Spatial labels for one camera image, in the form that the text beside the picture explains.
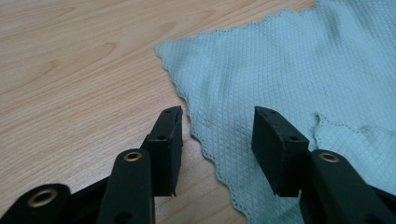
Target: wooden table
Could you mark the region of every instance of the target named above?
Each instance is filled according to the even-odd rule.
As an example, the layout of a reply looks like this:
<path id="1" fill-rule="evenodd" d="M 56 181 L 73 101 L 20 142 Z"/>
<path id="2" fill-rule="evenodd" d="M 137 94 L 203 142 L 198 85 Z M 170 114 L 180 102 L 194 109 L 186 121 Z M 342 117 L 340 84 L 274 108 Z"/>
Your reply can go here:
<path id="1" fill-rule="evenodd" d="M 185 102 L 155 55 L 165 39 L 260 21 L 314 0 L 0 0 L 0 215 L 25 191 L 72 192 L 139 147 L 160 112 Z M 183 119 L 176 198 L 157 223 L 245 223 Z"/>

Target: round hole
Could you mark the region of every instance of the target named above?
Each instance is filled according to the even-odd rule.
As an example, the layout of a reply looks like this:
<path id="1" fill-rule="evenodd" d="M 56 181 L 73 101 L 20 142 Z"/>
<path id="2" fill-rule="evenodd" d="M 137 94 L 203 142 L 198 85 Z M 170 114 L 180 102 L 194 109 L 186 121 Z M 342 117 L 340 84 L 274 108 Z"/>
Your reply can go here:
<path id="1" fill-rule="evenodd" d="M 157 136 L 157 139 L 158 139 L 158 140 L 165 140 L 165 139 L 166 139 L 166 136 L 162 136 L 162 135 L 161 135 L 161 136 Z"/>
<path id="2" fill-rule="evenodd" d="M 129 212 L 121 212 L 114 216 L 114 223 L 126 224 L 132 219 L 132 214 Z"/>
<path id="3" fill-rule="evenodd" d="M 290 136 L 289 139 L 291 141 L 298 141 L 298 137 L 296 137 L 296 136 Z"/>
<path id="4" fill-rule="evenodd" d="M 328 162 L 339 162 L 340 161 L 340 159 L 338 159 L 338 157 L 336 157 L 332 153 L 328 153 L 328 152 L 322 152 L 319 154 L 319 156 L 321 159 L 323 159 L 324 161 L 328 161 Z"/>
<path id="5" fill-rule="evenodd" d="M 364 219 L 364 224 L 383 224 L 384 222 L 379 217 L 369 215 Z"/>
<path id="6" fill-rule="evenodd" d="M 33 208 L 41 207 L 46 205 L 47 203 L 52 202 L 56 196 L 58 195 L 58 191 L 55 189 L 43 189 L 33 195 L 27 202 L 27 204 Z"/>
<path id="7" fill-rule="evenodd" d="M 124 156 L 126 161 L 137 161 L 142 157 L 142 153 L 140 152 L 130 152 Z"/>

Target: microfiber towel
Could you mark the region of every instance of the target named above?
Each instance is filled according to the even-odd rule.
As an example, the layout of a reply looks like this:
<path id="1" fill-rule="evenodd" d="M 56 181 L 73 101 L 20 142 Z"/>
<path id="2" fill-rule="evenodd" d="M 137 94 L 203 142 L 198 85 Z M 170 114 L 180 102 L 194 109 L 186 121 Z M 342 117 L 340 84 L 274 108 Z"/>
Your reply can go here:
<path id="1" fill-rule="evenodd" d="M 394 158 L 395 148 L 378 144 L 393 138 L 379 134 L 369 141 L 367 134 L 376 131 L 361 131 L 378 127 L 395 134 L 395 9 L 390 0 L 321 0 L 300 14 L 282 10 L 262 22 L 164 41 L 157 48 L 187 101 L 191 133 L 249 223 L 303 222 L 298 199 L 274 196 L 253 156 L 255 105 L 281 113 L 310 140 L 310 150 L 338 150 L 349 139 L 343 152 L 349 160 L 358 157 L 357 171 L 396 194 L 396 177 L 382 175 L 391 167 L 384 155 Z M 320 123 L 318 114 L 331 123 Z M 351 131 L 335 130 L 344 126 Z"/>

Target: textured fabric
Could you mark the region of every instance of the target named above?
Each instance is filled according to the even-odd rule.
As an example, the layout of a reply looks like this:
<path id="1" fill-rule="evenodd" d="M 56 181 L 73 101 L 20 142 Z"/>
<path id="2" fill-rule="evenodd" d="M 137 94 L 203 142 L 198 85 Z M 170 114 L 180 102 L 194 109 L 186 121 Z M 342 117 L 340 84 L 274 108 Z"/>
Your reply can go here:
<path id="1" fill-rule="evenodd" d="M 310 140 L 311 150 L 317 148 L 316 114 L 351 129 L 396 129 L 395 9 L 396 1 L 322 0 L 301 14 L 282 10 L 259 23 L 157 48 L 188 103 L 192 134 L 249 223 L 302 223 L 298 199 L 275 197 L 251 152 L 255 105 L 279 111 Z M 333 127 L 324 126 L 317 137 L 329 150 L 337 146 L 333 140 L 345 143 L 342 135 L 354 133 L 332 131 L 323 138 Z M 395 148 L 349 144 L 350 155 L 359 157 L 358 172 L 366 176 L 364 167 L 370 167 L 373 181 L 381 179 L 378 187 L 396 193 L 395 177 L 381 177 L 386 165 L 369 164 L 390 162 L 377 155 L 394 158 Z"/>

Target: black plastic part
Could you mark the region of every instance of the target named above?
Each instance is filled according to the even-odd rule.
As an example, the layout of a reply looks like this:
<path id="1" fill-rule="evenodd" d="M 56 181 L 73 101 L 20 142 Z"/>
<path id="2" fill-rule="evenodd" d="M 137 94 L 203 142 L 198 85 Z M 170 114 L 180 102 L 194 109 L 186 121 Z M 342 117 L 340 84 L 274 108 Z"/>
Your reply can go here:
<path id="1" fill-rule="evenodd" d="M 393 214 L 341 155 L 315 150 L 308 167 L 327 214 L 325 223 L 395 223 Z"/>
<path id="2" fill-rule="evenodd" d="M 149 153 L 122 152 L 114 163 L 96 223 L 154 223 Z"/>
<path id="3" fill-rule="evenodd" d="M 93 224 L 105 195 L 108 177 L 72 195 L 71 224 Z"/>
<path id="4" fill-rule="evenodd" d="M 69 200 L 70 189 L 66 185 L 42 185 L 23 194 L 3 215 L 1 223 L 68 223 Z"/>
<path id="5" fill-rule="evenodd" d="M 308 155 L 309 141 L 282 115 L 256 106 L 252 149 L 275 194 L 297 197 L 299 162 Z"/>
<path id="6" fill-rule="evenodd" d="M 154 196 L 176 196 L 183 147 L 181 106 L 165 109 L 141 148 L 151 157 Z"/>

